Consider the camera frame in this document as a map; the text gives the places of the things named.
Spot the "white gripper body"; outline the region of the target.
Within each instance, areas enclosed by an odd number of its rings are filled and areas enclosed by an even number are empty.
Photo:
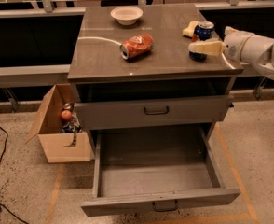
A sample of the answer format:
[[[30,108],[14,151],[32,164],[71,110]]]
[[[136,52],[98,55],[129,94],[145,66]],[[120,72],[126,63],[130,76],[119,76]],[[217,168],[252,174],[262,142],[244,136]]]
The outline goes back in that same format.
[[[254,33],[240,31],[233,27],[227,26],[225,28],[224,39],[224,54],[225,56],[237,62],[250,63],[253,59],[253,55],[249,53],[248,41]]]

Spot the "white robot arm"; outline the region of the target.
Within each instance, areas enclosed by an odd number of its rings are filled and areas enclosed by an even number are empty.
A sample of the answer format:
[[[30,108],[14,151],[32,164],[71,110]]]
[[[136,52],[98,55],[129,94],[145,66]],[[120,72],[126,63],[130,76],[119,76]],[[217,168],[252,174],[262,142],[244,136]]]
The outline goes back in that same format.
[[[204,55],[223,54],[229,60],[249,64],[260,75],[274,80],[274,38],[227,26],[223,41],[210,38],[195,41],[188,48]]]

